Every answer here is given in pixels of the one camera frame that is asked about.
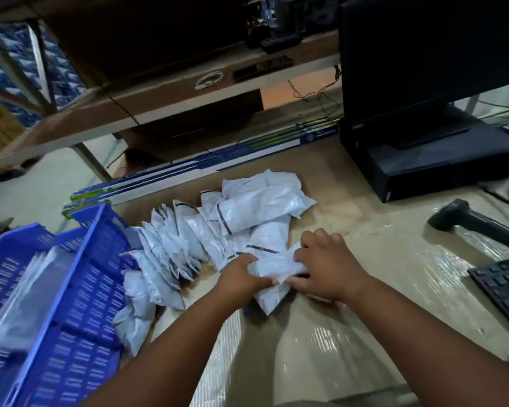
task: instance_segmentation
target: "blue plastic crate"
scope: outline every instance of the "blue plastic crate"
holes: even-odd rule
[[[33,255],[61,245],[76,257],[28,353],[0,351],[0,405],[75,406],[116,371],[121,344],[112,320],[124,306],[119,257],[130,249],[123,220],[107,204],[74,212],[81,227],[53,235],[39,224],[0,238],[0,307]]]

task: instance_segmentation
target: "floor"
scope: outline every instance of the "floor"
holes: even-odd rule
[[[334,69],[323,70],[292,80],[300,95],[318,91],[334,81]],[[291,102],[298,98],[293,95],[288,83],[261,89],[266,109]],[[509,106],[509,86],[484,93],[482,99]],[[467,99],[456,102],[465,108]],[[330,102],[323,102],[325,108]],[[505,109],[478,104],[476,116],[489,116]],[[111,135],[85,143],[95,157],[113,174],[121,160],[115,162],[126,145]],[[98,179],[81,159],[70,149],[62,149],[45,155],[24,176],[0,183],[0,221],[13,217],[13,226],[39,222],[50,232],[58,233],[75,226],[62,215],[62,207],[69,202],[70,195],[79,189],[97,183]]]

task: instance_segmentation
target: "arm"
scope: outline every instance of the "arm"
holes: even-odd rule
[[[256,258],[231,261],[215,287],[85,400],[82,407],[188,407],[221,326],[273,280],[247,273]]]
[[[305,232],[295,260],[310,278],[297,290],[341,301],[355,312],[426,406],[509,407],[509,366],[398,291],[371,277],[343,237]]]

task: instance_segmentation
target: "desk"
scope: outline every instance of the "desk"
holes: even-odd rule
[[[372,275],[496,356],[509,361],[509,323],[467,277],[466,269],[509,257],[509,250],[478,234],[437,232],[427,219],[455,198],[509,226],[509,207],[465,188],[382,204],[338,137],[221,171],[118,205],[130,224],[149,221],[151,209],[177,198],[200,205],[200,191],[222,180],[264,171],[298,174],[305,193],[317,200],[301,220],[292,219],[289,244],[304,230],[323,227],[345,236]],[[215,283],[207,270],[187,292],[193,302]],[[166,310],[159,335],[178,313]],[[330,308],[290,295],[265,320],[240,313],[227,321],[197,388],[192,406],[271,406],[296,400],[329,401],[400,387],[394,363],[346,308]]]
[[[232,73],[240,68],[287,55],[294,66],[236,83]],[[338,33],[308,37],[298,46],[275,54],[249,50],[243,43],[218,57],[160,78],[138,80],[133,85],[91,89],[61,112],[45,118],[0,152],[0,167],[71,147],[103,181],[111,179],[83,142],[123,129],[172,116],[203,105],[283,82],[339,64]],[[224,78],[213,87],[196,90],[196,82],[220,71]]]

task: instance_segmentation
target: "hand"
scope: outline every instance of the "hand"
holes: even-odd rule
[[[322,228],[314,233],[305,231],[300,243],[302,248],[294,252],[294,261],[304,264],[310,277],[289,277],[286,282],[301,293],[347,303],[371,280],[341,234],[328,235]]]
[[[277,280],[271,277],[256,277],[247,272],[247,266],[258,260],[251,253],[243,253],[224,268],[213,288],[219,300],[223,300],[235,311],[245,306],[260,290],[273,287]]]

